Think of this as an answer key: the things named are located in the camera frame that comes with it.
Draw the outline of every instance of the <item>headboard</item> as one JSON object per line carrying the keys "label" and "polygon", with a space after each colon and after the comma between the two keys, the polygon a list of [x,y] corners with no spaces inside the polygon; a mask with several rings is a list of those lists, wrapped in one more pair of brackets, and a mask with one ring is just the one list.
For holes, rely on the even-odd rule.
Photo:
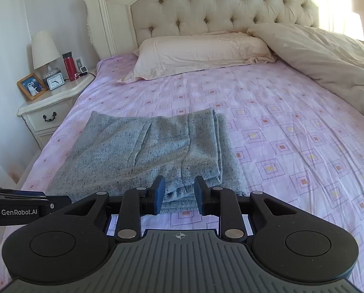
{"label": "headboard", "polygon": [[89,37],[101,59],[166,35],[240,30],[280,22],[325,27],[322,0],[84,0]]}

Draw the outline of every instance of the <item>pillowcase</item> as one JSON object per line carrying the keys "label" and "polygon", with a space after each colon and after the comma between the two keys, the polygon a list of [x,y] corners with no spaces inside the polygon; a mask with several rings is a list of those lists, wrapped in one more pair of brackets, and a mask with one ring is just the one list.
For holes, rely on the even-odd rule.
{"label": "pillowcase", "polygon": [[247,34],[223,33],[161,36],[142,42],[133,70],[118,83],[156,79],[189,71],[275,62],[263,40]]}

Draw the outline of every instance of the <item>red bottle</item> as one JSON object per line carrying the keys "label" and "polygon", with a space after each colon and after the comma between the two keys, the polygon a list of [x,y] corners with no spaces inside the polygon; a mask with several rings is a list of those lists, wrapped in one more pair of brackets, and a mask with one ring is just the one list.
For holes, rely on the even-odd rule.
{"label": "red bottle", "polygon": [[68,72],[69,79],[73,82],[77,78],[75,77],[75,74],[77,73],[75,62],[73,61],[72,52],[68,52],[66,54],[62,55],[62,58],[64,59],[65,68]]}

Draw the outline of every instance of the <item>white alarm clock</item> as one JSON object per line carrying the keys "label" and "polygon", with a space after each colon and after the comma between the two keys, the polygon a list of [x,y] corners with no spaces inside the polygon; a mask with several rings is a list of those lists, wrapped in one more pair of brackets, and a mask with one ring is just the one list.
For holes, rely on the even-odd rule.
{"label": "white alarm clock", "polygon": [[64,77],[62,76],[62,73],[58,73],[56,75],[47,77],[46,82],[48,83],[48,86],[49,86],[50,90],[56,89],[57,87],[60,87],[63,84],[65,84]]}

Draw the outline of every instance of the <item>lamp base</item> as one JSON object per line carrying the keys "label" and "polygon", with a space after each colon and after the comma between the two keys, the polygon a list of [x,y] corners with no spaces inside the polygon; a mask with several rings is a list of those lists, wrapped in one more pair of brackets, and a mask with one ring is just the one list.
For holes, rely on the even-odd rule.
{"label": "lamp base", "polygon": [[57,74],[57,73],[60,72],[60,69],[58,69],[58,68],[52,69],[52,67],[50,66],[49,63],[46,64],[46,67],[48,68],[48,71],[44,75],[42,75],[42,78],[43,79],[46,79],[46,78],[48,78],[50,76],[53,76],[53,75],[55,75],[55,74]]}

